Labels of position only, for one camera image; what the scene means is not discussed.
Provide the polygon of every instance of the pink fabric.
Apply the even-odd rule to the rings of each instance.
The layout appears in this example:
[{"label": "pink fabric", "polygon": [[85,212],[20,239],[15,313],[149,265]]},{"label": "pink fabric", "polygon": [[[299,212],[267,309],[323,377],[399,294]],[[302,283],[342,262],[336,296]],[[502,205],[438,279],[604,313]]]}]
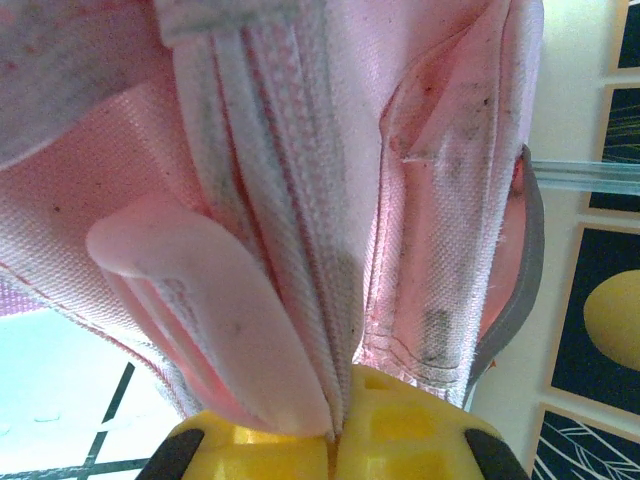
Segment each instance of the pink fabric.
[{"label": "pink fabric", "polygon": [[461,404],[513,288],[540,1],[1,5],[4,278],[183,414],[339,432],[358,345]]}]

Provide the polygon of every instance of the yellow plastic object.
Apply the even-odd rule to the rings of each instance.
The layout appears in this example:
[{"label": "yellow plastic object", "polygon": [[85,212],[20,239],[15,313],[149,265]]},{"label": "yellow plastic object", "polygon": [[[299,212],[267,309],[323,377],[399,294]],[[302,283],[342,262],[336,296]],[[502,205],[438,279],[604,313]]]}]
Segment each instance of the yellow plastic object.
[{"label": "yellow plastic object", "polygon": [[619,273],[598,285],[584,304],[584,321],[598,350],[640,371],[640,270]]},{"label": "yellow plastic object", "polygon": [[334,445],[248,430],[210,412],[169,437],[205,432],[184,480],[482,480],[468,429],[500,438],[490,425],[393,377],[353,369],[351,408]]}]

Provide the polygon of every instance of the pink zipper pull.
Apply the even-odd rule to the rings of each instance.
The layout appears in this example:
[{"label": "pink zipper pull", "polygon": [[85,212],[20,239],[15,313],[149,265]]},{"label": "pink zipper pull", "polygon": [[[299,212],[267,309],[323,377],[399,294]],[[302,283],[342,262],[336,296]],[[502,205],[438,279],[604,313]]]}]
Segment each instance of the pink zipper pull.
[{"label": "pink zipper pull", "polygon": [[87,246],[206,408],[283,434],[331,429],[320,382],[280,299],[224,228],[151,195],[96,223]]}]

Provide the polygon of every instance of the framed artwork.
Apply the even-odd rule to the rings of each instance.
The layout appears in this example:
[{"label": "framed artwork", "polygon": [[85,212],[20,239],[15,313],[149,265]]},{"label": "framed artwork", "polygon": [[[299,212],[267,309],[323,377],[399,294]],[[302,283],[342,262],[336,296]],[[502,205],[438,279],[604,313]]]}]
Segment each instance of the framed artwork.
[{"label": "framed artwork", "polygon": [[640,71],[640,0],[617,0],[610,73]]},{"label": "framed artwork", "polygon": [[[594,315],[588,315],[585,321],[585,303],[596,288],[602,292],[606,285],[613,295],[609,305],[616,305],[615,295],[621,291],[630,292],[632,302],[637,304],[640,298],[640,231],[582,224],[578,238],[572,258],[575,271],[569,277],[564,297],[566,309],[559,322],[547,385],[554,394],[610,409],[638,422],[640,371],[637,363],[635,367],[629,366],[624,360],[626,349],[627,359],[638,361],[637,336],[624,333],[629,323],[623,315],[605,309],[600,315],[600,326],[603,327],[600,336],[609,336],[604,342],[609,345],[614,338],[614,350],[620,351],[607,350],[598,338],[598,329],[594,328]],[[610,289],[622,276],[624,288],[614,286]],[[629,315],[635,316],[637,321],[637,309],[630,311]]]},{"label": "framed artwork", "polygon": [[[606,88],[596,151],[603,162],[640,164],[640,84]],[[587,213],[640,219],[638,195],[587,193],[585,204]]]},{"label": "framed artwork", "polygon": [[535,431],[532,480],[640,479],[640,437],[546,404]]}]

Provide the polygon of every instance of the picture frame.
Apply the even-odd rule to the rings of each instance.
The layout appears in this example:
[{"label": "picture frame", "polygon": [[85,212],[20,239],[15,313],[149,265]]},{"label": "picture frame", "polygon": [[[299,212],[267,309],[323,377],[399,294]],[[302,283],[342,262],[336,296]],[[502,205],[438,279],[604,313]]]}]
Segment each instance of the picture frame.
[{"label": "picture frame", "polygon": [[525,465],[532,480],[567,478],[568,469],[585,480],[640,478],[639,436],[547,403],[539,406],[534,432]]},{"label": "picture frame", "polygon": [[[635,102],[634,108],[618,106],[627,105],[629,101]],[[640,118],[640,83],[605,87],[600,128],[594,146],[598,160],[613,162],[620,159],[621,163],[640,164],[640,148],[636,146],[640,143],[640,121],[637,118]],[[586,192],[582,212],[640,221],[640,196]]]},{"label": "picture frame", "polygon": [[598,350],[586,330],[583,308],[588,295],[603,281],[623,271],[640,269],[640,230],[581,223],[576,238],[546,388],[554,396],[638,422],[640,372]]},{"label": "picture frame", "polygon": [[609,73],[638,73],[640,53],[633,46],[640,44],[640,1],[616,0],[616,3]]}]

